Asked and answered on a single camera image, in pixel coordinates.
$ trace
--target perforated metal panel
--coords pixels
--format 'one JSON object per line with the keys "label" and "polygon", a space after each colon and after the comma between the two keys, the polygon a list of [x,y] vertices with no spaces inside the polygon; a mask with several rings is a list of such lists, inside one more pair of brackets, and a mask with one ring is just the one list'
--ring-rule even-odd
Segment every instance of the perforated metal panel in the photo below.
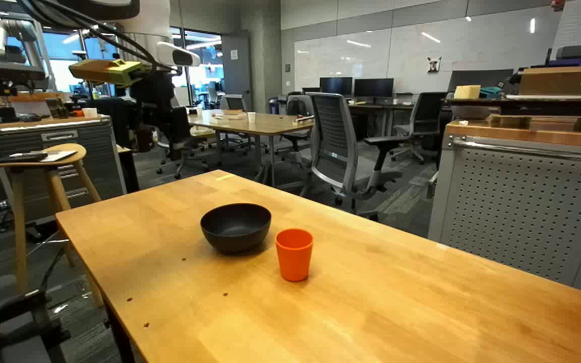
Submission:
{"label": "perforated metal panel", "polygon": [[581,162],[458,149],[441,243],[572,285]]}

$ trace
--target cup on table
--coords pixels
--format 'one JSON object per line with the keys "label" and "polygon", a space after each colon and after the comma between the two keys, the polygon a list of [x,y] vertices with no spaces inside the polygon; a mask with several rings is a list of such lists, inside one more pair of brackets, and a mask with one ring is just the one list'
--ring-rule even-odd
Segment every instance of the cup on table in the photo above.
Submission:
{"label": "cup on table", "polygon": [[85,117],[97,117],[97,108],[83,108],[82,112]]}
{"label": "cup on table", "polygon": [[277,233],[276,245],[281,276],[288,281],[307,278],[313,252],[313,235],[303,229],[285,229]]}

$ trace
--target floor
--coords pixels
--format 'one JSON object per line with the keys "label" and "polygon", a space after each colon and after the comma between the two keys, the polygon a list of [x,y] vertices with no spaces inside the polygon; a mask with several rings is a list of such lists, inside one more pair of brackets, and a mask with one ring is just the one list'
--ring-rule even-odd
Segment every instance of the floor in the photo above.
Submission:
{"label": "floor", "polygon": [[[275,140],[276,147],[289,146],[288,142]],[[359,143],[360,162],[374,163],[377,151],[362,142]],[[213,165],[214,149],[206,149],[205,157]],[[397,156],[396,161],[387,158],[386,170],[403,173],[396,183],[387,184],[386,193],[377,193],[370,200],[359,203],[358,211],[377,210],[380,212],[380,222],[397,229],[426,237],[429,227],[429,217],[432,200],[426,198],[428,179],[436,172],[434,154],[426,154],[426,163],[420,165],[408,152]],[[154,149],[144,154],[135,154],[134,161],[141,189],[151,188],[160,184],[175,181],[175,165],[166,165],[163,174],[157,174],[160,168],[162,151]],[[195,162],[186,165],[182,177],[190,177],[203,173]],[[242,177],[253,178],[255,170],[252,163],[252,152],[243,156],[238,152],[224,152],[223,170]],[[304,170],[290,162],[276,165],[277,184],[302,180]],[[307,196],[321,204],[334,206],[334,195],[324,184],[315,184]],[[14,237],[10,227],[0,229],[0,276],[10,274],[14,265]],[[40,246],[28,257],[30,285],[38,287],[53,258],[60,250],[58,244]],[[29,243],[29,250],[35,248]],[[69,330],[71,338],[62,343],[62,349],[68,362],[107,363],[120,361],[115,348],[110,329],[104,326],[106,315],[104,309],[94,308],[91,304],[90,291],[81,268],[70,268],[66,258],[62,258],[48,280],[48,296],[51,301],[48,308],[56,317],[62,320],[63,328]]]}

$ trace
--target wooden block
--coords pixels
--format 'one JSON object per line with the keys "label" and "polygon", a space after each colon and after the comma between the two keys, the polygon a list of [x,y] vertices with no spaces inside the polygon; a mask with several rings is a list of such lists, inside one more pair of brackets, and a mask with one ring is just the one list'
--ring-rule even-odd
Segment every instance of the wooden block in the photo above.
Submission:
{"label": "wooden block", "polygon": [[457,86],[454,98],[475,99],[479,97],[481,85]]}

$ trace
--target chair backrest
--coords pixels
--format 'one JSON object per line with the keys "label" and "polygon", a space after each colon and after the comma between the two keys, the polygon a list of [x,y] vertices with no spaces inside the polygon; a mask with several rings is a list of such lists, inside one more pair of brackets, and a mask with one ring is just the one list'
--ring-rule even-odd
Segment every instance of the chair backrest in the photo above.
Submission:
{"label": "chair backrest", "polygon": [[286,101],[287,115],[314,115],[313,100],[310,96],[289,96]]}
{"label": "chair backrest", "polygon": [[[447,92],[422,92],[414,105],[410,117],[410,134],[435,134],[438,133],[438,115],[441,113],[443,99]],[[417,124],[431,124],[431,130],[418,130]]]}
{"label": "chair backrest", "polygon": [[208,101],[212,103],[219,101],[219,95],[216,93],[216,82],[208,83]]}
{"label": "chair backrest", "polygon": [[227,94],[221,97],[221,110],[246,110],[242,95]]}
{"label": "chair backrest", "polygon": [[315,112],[311,135],[313,174],[343,193],[352,191],[358,146],[351,113],[341,94],[310,93]]}

